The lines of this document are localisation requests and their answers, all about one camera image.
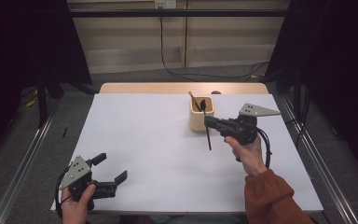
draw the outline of white table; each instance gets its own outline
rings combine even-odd
[[[219,91],[216,87],[210,90]],[[214,115],[220,119],[236,118],[245,102],[278,109],[268,94],[212,97]],[[92,168],[93,179],[110,181],[124,170],[129,178],[115,198],[96,200],[94,211],[143,215],[244,211],[242,166],[218,132],[211,130],[210,151],[206,134],[190,131],[189,100],[188,94],[174,93],[95,96],[74,157],[86,160],[106,152],[107,160]],[[259,118],[258,127],[271,143],[270,168],[295,190],[298,205],[304,211],[323,210],[282,117]]]

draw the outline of human hand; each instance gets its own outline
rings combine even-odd
[[[91,199],[96,186],[90,184],[81,195],[80,200],[75,201],[68,188],[62,191],[62,224],[85,224],[87,221],[88,210],[87,204]]]
[[[241,159],[243,169],[247,175],[256,176],[267,171],[267,167],[263,162],[259,135],[257,135],[253,143],[246,146],[241,146],[235,138],[230,136],[225,138],[225,142],[232,147],[232,153],[235,155],[235,158]]]

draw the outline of black curtain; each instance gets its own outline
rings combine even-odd
[[[91,83],[66,1],[0,0],[0,135],[41,74],[47,87]]]
[[[358,1],[330,0],[320,5],[292,0],[290,8],[306,12],[308,4],[319,12],[307,20],[285,18],[266,76],[275,77],[280,90],[287,91],[298,69],[301,83],[358,159]],[[286,72],[279,74],[282,68]]]

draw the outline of wrist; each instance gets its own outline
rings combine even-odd
[[[263,164],[257,168],[255,168],[252,172],[248,173],[248,176],[257,176],[257,175],[261,175],[264,172],[266,172],[268,169],[267,167]]]

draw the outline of brown sleeve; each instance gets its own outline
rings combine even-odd
[[[293,200],[294,191],[272,170],[245,178],[245,208],[249,223],[313,223]]]

